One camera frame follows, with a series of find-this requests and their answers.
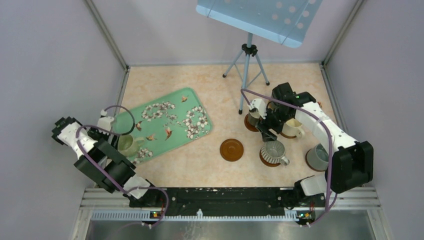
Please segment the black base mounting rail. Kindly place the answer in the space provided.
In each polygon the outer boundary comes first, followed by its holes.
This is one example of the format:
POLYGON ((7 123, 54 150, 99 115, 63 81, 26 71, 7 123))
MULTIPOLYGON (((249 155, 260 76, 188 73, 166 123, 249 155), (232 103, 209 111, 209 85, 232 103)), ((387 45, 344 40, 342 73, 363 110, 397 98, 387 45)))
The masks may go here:
POLYGON ((324 205, 322 193, 304 196, 291 187, 168 187, 129 201, 131 208, 158 208, 167 217, 195 216, 199 210, 206 217, 283 216, 286 210, 324 205))

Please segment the green floral serving tray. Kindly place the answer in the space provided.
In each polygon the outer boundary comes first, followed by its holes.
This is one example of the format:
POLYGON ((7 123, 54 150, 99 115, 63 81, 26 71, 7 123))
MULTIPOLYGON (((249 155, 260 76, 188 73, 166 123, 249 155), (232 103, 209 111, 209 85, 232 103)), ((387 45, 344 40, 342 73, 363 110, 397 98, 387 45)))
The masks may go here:
POLYGON ((213 125, 192 88, 185 87, 122 112, 112 129, 117 133, 132 130, 134 138, 145 138, 140 150, 127 159, 134 165, 206 136, 213 125))

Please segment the metallic grey cup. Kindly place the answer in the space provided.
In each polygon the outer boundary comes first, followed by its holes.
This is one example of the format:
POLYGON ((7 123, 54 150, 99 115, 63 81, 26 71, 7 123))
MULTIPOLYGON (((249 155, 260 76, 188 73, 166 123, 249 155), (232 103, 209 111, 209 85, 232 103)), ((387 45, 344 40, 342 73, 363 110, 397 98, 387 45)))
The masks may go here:
POLYGON ((265 142, 259 152, 265 161, 271 164, 281 163, 283 166, 290 164, 290 160, 286 156, 286 148, 278 140, 265 142))

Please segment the white and black cup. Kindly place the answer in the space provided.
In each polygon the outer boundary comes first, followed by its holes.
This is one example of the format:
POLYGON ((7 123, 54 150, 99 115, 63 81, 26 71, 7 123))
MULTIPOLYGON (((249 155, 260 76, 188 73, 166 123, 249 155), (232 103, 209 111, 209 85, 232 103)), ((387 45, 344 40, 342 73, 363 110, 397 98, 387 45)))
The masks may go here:
POLYGON ((260 122, 261 116, 257 111, 249 111, 247 115, 247 122, 252 126, 256 127, 256 125, 260 122))

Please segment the blue music stand with tripod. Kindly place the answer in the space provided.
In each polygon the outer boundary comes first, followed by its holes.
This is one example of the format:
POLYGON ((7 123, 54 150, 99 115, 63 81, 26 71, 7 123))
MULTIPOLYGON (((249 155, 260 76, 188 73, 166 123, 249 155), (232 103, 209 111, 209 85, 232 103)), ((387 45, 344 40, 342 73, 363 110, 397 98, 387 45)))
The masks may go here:
POLYGON ((207 18, 247 32, 242 45, 228 71, 245 55, 244 72, 240 73, 241 87, 247 89, 251 58, 256 58, 259 75, 266 77, 253 36, 262 37, 295 49, 302 45, 306 33, 322 4, 321 0, 199 0, 196 12, 207 18))

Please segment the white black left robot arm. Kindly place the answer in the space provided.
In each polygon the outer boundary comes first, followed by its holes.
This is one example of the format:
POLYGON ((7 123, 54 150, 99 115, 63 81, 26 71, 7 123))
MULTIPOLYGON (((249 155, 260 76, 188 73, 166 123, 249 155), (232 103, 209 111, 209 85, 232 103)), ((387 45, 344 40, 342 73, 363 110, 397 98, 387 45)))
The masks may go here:
POLYGON ((149 207, 160 202, 159 191, 136 175, 136 166, 108 142, 108 133, 83 127, 68 116, 54 124, 52 138, 75 152, 74 166, 98 187, 109 193, 122 192, 130 199, 141 199, 149 207))

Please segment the dark brown wooden coaster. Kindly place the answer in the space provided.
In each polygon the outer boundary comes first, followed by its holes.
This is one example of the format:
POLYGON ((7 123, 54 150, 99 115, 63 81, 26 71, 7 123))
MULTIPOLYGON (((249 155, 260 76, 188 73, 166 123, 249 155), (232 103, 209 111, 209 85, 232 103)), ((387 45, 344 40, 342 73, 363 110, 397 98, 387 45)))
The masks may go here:
POLYGON ((224 140, 219 148, 221 157, 228 162, 235 162, 242 158, 244 154, 243 144, 234 138, 224 140))

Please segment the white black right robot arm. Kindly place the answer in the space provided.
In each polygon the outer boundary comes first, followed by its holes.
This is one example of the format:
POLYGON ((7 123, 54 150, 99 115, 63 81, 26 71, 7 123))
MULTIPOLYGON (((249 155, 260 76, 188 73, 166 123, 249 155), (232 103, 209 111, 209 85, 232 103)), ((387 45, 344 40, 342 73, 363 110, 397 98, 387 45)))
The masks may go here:
POLYGON ((293 200, 307 206, 314 195, 330 190, 340 194, 369 183, 374 173, 374 148, 368 141, 360 142, 348 135, 321 109, 317 100, 307 91, 296 93, 289 83, 279 84, 272 90, 273 108, 261 98, 249 104, 250 113, 259 115, 255 128, 262 140, 276 140, 289 120, 297 120, 319 141, 331 160, 323 174, 298 180, 293 200))

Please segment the pale green cup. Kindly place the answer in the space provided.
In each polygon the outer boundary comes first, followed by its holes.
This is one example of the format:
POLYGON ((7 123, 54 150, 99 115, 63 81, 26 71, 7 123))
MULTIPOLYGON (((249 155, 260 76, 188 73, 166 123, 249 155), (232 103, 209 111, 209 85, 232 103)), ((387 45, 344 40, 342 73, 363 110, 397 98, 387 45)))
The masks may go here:
POLYGON ((144 144, 144 137, 134 138, 132 135, 122 135, 117 142, 117 150, 125 157, 133 157, 141 149, 144 144))

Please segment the cream cup with yellow inside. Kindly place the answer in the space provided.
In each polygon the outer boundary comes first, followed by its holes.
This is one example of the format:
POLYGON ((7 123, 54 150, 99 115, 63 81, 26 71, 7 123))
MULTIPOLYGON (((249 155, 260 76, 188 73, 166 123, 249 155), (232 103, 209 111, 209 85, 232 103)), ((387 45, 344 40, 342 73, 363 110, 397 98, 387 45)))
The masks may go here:
POLYGON ((302 128, 302 123, 292 118, 287 120, 282 127, 281 135, 288 139, 303 138, 305 131, 302 128))

